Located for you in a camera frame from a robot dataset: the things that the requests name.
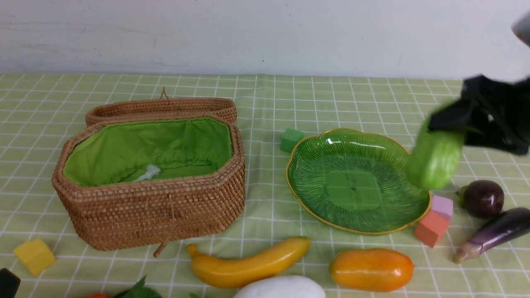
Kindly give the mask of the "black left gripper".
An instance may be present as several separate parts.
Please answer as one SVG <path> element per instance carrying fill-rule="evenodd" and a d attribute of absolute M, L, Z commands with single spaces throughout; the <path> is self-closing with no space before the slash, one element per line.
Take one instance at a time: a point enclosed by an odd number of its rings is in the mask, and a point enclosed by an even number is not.
<path fill-rule="evenodd" d="M 0 298 L 15 298 L 21 279 L 7 268 L 0 270 Z"/>

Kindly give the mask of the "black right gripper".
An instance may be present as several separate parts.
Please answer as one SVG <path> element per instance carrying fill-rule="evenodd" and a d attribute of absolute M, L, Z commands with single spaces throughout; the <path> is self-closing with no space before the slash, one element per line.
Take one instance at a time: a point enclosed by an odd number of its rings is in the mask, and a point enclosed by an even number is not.
<path fill-rule="evenodd" d="M 484 75 L 463 81 L 461 99 L 431 113 L 430 131 L 467 132 L 467 147 L 529 154 L 529 77 L 503 82 Z"/>

